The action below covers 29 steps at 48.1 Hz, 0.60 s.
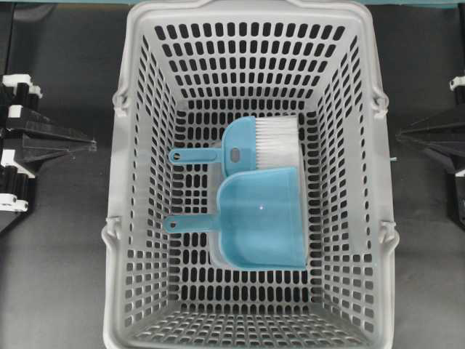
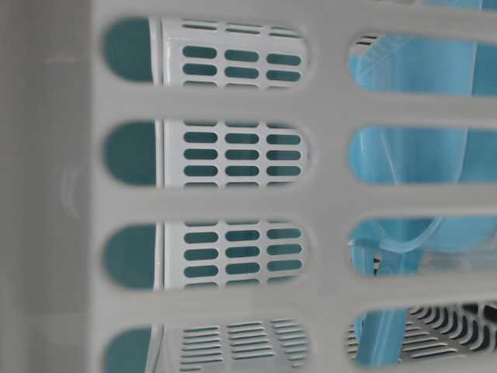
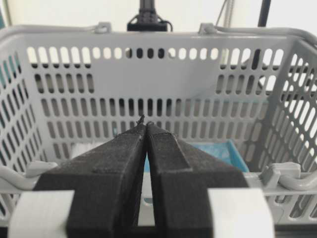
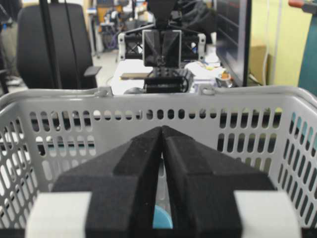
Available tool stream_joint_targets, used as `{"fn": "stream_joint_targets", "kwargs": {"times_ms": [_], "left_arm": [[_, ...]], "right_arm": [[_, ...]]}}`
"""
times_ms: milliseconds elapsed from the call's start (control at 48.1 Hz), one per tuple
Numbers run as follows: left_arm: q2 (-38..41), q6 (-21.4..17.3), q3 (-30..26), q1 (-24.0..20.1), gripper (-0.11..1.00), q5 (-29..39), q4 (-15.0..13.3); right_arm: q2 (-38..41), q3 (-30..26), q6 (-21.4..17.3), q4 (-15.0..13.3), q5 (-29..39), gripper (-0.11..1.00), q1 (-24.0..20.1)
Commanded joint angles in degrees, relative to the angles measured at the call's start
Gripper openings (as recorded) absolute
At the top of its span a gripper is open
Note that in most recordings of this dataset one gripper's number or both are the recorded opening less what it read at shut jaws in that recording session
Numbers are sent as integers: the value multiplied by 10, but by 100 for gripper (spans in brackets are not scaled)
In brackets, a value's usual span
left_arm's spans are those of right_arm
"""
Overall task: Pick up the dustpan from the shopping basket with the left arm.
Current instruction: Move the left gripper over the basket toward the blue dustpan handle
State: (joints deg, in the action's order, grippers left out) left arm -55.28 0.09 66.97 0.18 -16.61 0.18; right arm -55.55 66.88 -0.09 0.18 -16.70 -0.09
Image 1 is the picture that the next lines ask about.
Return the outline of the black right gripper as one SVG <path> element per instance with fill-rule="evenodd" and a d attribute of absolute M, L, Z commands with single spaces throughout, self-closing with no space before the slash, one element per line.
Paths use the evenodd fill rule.
<path fill-rule="evenodd" d="M 431 141 L 464 140 L 464 76 L 453 78 L 450 90 L 456 98 L 458 116 L 437 115 L 416 121 L 397 133 L 397 141 L 413 146 L 454 175 L 457 220 L 464 228 L 464 141 Z"/>

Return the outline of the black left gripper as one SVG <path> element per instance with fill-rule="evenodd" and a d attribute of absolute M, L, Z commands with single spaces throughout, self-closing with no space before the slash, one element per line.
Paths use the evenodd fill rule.
<path fill-rule="evenodd" d="M 31 213 L 36 174 L 45 162 L 97 150 L 90 136 L 36 112 L 41 98 L 41 88 L 30 75 L 1 76 L 2 233 Z M 65 140 L 26 140 L 27 132 Z"/>

